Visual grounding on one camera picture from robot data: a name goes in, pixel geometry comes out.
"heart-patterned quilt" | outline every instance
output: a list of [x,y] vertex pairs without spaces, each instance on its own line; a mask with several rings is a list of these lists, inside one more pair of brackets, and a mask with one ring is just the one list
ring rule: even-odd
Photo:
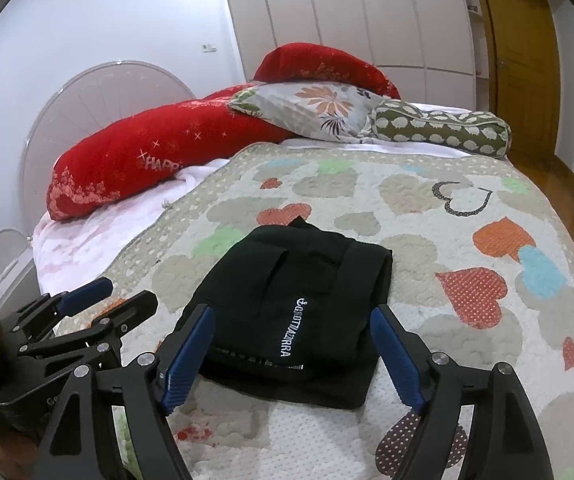
[[[156,348],[233,244],[297,216],[391,249],[389,305],[401,323],[461,365],[512,364],[555,478],[574,479],[574,244],[544,195],[502,160],[254,144],[135,238],[104,273],[115,295],[60,333],[152,290],[160,306],[124,337],[129,362]],[[380,363],[354,412],[269,402],[198,378],[169,424],[196,480],[384,479],[416,428],[409,411]],[[471,415],[462,410],[444,478],[458,477]]]

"human hand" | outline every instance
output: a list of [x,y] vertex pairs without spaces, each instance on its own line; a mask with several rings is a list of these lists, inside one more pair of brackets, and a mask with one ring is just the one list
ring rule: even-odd
[[0,435],[0,474],[6,480],[29,480],[37,458],[38,447],[30,438],[12,431]]

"headboard frame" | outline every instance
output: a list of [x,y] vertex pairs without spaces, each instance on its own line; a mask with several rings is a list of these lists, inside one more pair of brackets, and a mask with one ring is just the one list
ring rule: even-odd
[[119,119],[193,98],[175,75],[142,61],[103,63],[68,81],[33,123],[20,160],[20,208],[26,232],[33,233],[47,210],[46,192],[60,155]]

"white wardrobe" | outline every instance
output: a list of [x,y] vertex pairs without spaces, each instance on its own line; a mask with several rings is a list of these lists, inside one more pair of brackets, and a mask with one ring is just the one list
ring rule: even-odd
[[475,108],[465,0],[228,0],[244,73],[277,46],[341,48],[379,67],[403,99]]

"blue rubber fingertip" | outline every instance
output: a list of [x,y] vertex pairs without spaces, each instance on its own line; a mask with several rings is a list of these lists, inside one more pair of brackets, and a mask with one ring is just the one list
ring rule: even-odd
[[108,298],[112,292],[112,280],[105,277],[98,278],[64,296],[57,306],[58,313],[62,317],[75,316],[84,309]]
[[165,415],[169,415],[187,400],[215,332],[216,316],[213,310],[207,307],[176,358],[167,368],[164,395],[160,401]]
[[370,329],[371,339],[387,367],[400,400],[416,413],[420,413],[425,401],[420,390],[418,368],[378,308],[371,313]]

